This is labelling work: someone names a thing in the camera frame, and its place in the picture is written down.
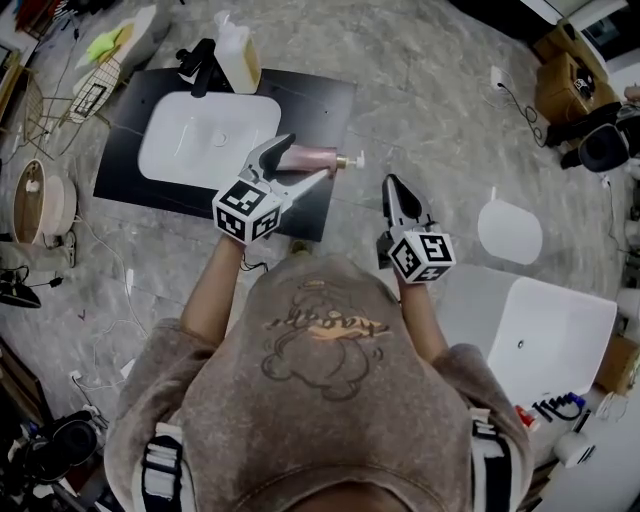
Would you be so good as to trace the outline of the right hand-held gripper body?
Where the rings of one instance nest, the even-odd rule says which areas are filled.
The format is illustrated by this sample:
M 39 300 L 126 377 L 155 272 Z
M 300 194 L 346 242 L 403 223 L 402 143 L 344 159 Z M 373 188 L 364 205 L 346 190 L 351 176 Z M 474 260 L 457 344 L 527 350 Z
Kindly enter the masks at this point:
M 392 268 L 406 284 L 436 281 L 455 266 L 450 236 L 422 226 L 387 230 L 376 241 L 376 250 L 379 268 Z

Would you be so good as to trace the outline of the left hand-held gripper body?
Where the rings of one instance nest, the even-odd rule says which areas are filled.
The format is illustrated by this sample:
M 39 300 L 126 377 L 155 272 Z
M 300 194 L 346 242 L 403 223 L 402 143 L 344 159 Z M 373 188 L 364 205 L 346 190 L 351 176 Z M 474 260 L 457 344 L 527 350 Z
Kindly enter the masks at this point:
M 249 245 L 273 232 L 293 199 L 293 186 L 267 180 L 253 166 L 227 180 L 212 201 L 215 226 Z

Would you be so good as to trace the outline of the pink pump bottle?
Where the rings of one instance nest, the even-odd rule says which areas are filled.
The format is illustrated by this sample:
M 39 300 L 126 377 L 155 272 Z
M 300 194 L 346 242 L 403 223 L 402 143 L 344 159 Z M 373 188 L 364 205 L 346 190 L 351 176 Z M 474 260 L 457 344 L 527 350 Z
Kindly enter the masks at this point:
M 279 172 L 315 173 L 327 170 L 330 175 L 347 168 L 363 169 L 365 155 L 361 151 L 355 157 L 340 154 L 333 147 L 308 147 L 292 145 L 281 157 L 276 170 Z

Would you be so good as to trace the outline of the person's left forearm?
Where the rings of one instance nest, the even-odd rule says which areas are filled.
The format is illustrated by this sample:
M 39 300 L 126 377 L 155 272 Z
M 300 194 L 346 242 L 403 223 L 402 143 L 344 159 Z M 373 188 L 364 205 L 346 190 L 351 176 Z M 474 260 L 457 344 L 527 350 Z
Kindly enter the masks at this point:
M 226 335 L 245 246 L 222 235 L 180 317 L 181 329 L 211 346 Z

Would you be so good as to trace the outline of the person's right forearm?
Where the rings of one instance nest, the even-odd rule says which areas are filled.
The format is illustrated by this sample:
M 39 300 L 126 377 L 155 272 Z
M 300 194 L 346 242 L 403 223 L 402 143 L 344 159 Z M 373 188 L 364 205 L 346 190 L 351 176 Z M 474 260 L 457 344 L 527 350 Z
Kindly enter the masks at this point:
M 400 304 L 406 329 L 417 354 L 432 364 L 448 350 L 424 284 L 407 284 L 398 281 Z

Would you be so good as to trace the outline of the black vanity cabinet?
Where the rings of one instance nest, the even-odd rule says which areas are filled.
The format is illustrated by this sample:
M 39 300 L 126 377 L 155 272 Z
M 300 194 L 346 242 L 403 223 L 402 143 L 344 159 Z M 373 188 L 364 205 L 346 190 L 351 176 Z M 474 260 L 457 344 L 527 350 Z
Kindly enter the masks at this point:
M 167 94 L 191 85 L 176 68 L 137 71 L 117 101 L 115 117 L 102 154 L 93 195 L 97 198 L 213 217 L 215 190 L 150 180 L 137 156 L 153 108 Z M 281 107 L 279 133 L 294 133 L 305 146 L 342 148 L 356 85 L 330 78 L 268 69 L 258 88 Z M 277 232 L 296 239 L 322 240 L 333 182 L 323 180 L 282 216 Z

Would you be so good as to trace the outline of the white sink basin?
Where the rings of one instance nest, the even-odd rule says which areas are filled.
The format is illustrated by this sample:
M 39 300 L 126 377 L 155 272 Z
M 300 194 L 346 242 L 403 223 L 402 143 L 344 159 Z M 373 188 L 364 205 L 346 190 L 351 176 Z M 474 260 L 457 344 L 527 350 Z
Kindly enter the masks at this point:
M 138 153 L 150 180 L 218 189 L 276 136 L 281 107 L 257 95 L 172 92 L 154 107 Z

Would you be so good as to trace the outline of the white oval board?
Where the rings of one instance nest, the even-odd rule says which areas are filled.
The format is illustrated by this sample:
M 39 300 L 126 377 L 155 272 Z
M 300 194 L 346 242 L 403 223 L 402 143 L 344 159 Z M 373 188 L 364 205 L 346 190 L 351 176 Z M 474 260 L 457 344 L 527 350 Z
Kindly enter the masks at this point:
M 479 241 L 495 258 L 519 265 L 531 265 L 542 250 L 543 231 L 531 212 L 499 199 L 496 189 L 480 210 L 477 220 Z

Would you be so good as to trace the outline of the white jug yellow label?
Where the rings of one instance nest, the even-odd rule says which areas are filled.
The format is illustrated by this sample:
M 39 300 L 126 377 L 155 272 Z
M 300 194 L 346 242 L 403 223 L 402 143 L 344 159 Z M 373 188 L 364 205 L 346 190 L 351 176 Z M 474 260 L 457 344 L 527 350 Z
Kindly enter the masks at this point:
M 214 22 L 218 29 L 214 56 L 229 85 L 237 94 L 254 94 L 262 68 L 250 29 L 234 24 L 228 10 L 219 11 Z

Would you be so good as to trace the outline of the black faucet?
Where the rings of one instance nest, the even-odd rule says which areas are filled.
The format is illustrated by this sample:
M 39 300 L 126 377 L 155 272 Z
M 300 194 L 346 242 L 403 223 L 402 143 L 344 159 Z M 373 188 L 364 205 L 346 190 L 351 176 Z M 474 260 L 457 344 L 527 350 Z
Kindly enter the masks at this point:
M 179 74 L 193 78 L 191 96 L 203 98 L 208 92 L 233 93 L 233 89 L 214 55 L 216 43 L 213 39 L 201 39 L 193 50 L 181 48 L 176 52 L 180 62 Z

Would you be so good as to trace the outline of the white bathtub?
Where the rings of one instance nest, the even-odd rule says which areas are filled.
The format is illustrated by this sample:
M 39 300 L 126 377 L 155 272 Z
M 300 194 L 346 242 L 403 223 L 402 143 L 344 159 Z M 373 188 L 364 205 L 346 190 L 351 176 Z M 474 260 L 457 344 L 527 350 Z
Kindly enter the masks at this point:
M 449 344 L 475 345 L 514 405 L 587 393 L 615 302 L 485 267 L 457 265 L 436 308 Z

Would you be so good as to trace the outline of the white plastic tub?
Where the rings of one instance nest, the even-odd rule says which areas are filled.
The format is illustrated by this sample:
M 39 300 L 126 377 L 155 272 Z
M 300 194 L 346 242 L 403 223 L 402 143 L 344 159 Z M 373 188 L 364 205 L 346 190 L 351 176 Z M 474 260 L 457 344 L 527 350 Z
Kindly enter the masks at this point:
M 171 15 L 158 5 L 148 5 L 142 7 L 131 21 L 131 34 L 116 57 L 124 75 L 130 75 L 155 54 L 169 31 Z

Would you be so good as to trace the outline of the round beige side table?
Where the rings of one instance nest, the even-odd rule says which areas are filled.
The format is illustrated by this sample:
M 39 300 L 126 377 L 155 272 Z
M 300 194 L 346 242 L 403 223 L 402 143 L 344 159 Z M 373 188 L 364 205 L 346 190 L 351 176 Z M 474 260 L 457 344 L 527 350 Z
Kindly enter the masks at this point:
M 38 193 L 28 193 L 26 182 L 41 184 Z M 18 179 L 12 206 L 14 238 L 19 243 L 45 246 L 70 231 L 76 216 L 76 188 L 67 176 L 48 174 L 43 163 L 31 159 Z

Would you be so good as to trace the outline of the large cardboard box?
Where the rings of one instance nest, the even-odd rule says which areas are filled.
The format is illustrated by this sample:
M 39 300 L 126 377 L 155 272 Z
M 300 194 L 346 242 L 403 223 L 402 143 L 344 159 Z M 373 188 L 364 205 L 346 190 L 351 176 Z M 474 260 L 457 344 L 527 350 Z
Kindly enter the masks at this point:
M 605 105 L 619 102 L 606 81 L 561 53 L 537 71 L 535 108 L 551 124 L 576 121 Z

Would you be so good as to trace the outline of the yellow green cloth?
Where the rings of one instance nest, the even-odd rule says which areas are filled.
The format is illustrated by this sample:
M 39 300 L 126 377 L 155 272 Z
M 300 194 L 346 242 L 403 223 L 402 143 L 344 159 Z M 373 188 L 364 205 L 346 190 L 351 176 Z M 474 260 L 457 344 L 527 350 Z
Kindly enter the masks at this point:
M 86 51 L 88 61 L 97 61 L 103 55 L 118 48 L 121 45 L 120 36 L 123 30 L 123 27 L 116 28 L 110 32 L 104 32 L 94 39 Z

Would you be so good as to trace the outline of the black chair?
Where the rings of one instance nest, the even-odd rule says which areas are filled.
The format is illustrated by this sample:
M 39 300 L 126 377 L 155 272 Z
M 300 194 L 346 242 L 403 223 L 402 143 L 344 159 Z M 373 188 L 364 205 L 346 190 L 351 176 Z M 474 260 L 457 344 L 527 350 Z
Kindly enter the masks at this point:
M 640 154 L 640 125 L 622 127 L 604 124 L 588 134 L 576 149 L 560 160 L 563 170 L 584 166 L 592 173 L 604 173 Z

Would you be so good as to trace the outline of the person's brown printed t-shirt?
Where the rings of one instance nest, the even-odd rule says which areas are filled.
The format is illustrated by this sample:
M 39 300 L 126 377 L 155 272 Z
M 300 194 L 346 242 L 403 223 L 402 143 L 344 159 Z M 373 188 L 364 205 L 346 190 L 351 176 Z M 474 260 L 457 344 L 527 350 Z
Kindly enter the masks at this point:
M 223 342 L 154 327 L 120 393 L 104 452 L 125 509 L 143 454 L 178 428 L 196 512 L 289 512 L 342 484 L 409 512 L 512 512 L 534 458 L 479 350 L 432 364 L 388 287 L 341 255 L 261 276 Z

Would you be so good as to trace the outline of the blue black tool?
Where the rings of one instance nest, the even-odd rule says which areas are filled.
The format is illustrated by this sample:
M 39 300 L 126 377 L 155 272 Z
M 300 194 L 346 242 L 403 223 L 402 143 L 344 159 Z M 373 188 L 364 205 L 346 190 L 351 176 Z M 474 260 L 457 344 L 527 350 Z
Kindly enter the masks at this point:
M 532 408 L 549 423 L 555 420 L 573 422 L 583 415 L 585 404 L 582 397 L 574 393 L 567 393 L 534 402 Z

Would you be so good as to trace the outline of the small cardboard box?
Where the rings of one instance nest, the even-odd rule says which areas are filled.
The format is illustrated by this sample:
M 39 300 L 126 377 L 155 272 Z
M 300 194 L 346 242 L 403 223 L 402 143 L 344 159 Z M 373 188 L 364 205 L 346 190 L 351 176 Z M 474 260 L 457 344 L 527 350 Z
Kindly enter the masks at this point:
M 575 57 L 583 43 L 580 32 L 567 19 L 561 19 L 550 32 L 533 44 L 533 49 L 542 61 L 548 61 L 562 53 Z

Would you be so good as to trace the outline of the black floor device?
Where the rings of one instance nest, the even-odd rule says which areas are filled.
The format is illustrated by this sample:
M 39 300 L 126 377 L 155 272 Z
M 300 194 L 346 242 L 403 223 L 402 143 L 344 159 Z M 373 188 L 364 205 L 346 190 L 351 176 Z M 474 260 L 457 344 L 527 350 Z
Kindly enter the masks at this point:
M 40 299 L 30 287 L 6 281 L 0 281 L 0 304 L 27 309 L 41 307 Z

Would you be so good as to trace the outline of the white paper roll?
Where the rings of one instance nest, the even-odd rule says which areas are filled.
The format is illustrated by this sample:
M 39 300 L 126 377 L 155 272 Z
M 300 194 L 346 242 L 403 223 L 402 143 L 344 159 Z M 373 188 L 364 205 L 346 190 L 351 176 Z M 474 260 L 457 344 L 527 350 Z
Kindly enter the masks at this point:
M 553 447 L 553 454 L 567 469 L 584 463 L 595 450 L 595 444 L 582 432 L 569 431 Z

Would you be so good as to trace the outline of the black equipment pile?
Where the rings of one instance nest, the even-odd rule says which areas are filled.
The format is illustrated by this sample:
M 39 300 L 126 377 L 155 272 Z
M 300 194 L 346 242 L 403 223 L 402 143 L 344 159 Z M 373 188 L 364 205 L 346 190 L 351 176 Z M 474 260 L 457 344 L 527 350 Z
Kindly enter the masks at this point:
M 39 483 L 62 479 L 71 468 L 85 463 L 96 451 L 92 415 L 83 410 L 43 427 L 30 441 L 23 457 L 25 475 Z

